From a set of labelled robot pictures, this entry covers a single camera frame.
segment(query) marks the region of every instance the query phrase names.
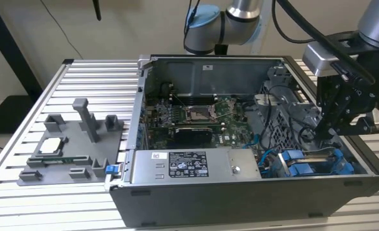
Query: motherboard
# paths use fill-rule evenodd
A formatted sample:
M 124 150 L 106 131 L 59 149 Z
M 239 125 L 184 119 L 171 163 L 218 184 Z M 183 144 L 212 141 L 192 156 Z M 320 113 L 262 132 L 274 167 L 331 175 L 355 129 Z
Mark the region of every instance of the motherboard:
M 174 99 L 160 99 L 146 108 L 151 150 L 243 148 L 252 141 L 239 98 L 223 96 L 195 102 L 179 97 Z

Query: warning label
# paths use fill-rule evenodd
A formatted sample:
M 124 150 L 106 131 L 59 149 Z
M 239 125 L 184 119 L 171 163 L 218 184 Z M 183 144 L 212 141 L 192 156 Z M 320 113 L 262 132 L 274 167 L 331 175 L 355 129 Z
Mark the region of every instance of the warning label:
M 170 177 L 208 177 L 206 152 L 170 153 Z

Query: aluminum slotted table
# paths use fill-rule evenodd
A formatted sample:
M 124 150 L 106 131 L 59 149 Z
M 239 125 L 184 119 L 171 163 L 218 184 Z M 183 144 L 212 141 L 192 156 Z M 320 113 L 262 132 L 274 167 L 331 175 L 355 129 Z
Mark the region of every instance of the aluminum slotted table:
M 296 60 L 310 78 L 316 77 Z M 79 120 L 72 109 L 76 97 L 88 98 L 96 119 L 107 114 L 124 120 L 119 158 L 123 157 L 138 84 L 138 62 L 131 60 L 76 60 L 63 64 L 46 91 L 0 153 L 0 230 L 127 229 L 103 183 L 16 185 L 18 175 L 35 150 L 48 114 Z M 362 136 L 379 157 L 379 135 Z M 328 218 L 247 224 L 179 227 L 168 230 L 379 230 L 379 192 L 354 199 Z

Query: green circuit board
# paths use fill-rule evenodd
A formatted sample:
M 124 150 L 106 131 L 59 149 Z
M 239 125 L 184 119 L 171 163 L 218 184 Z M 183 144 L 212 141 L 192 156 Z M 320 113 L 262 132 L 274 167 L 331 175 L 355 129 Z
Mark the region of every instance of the green circuit board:
M 242 104 L 230 96 L 219 97 L 212 105 L 168 105 L 151 107 L 158 111 L 147 113 L 155 121 L 148 127 L 150 148 L 168 149 L 178 128 L 208 128 L 212 130 L 211 143 L 203 148 L 242 148 L 254 139 Z

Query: black stand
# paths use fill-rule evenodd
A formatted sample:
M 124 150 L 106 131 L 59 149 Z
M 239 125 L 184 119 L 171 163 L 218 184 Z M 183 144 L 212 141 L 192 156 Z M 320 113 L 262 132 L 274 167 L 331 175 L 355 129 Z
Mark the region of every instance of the black stand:
M 36 102 L 43 89 L 27 64 L 15 39 L 0 17 L 0 52 L 28 96 L 8 96 L 0 104 L 0 133 L 14 133 Z

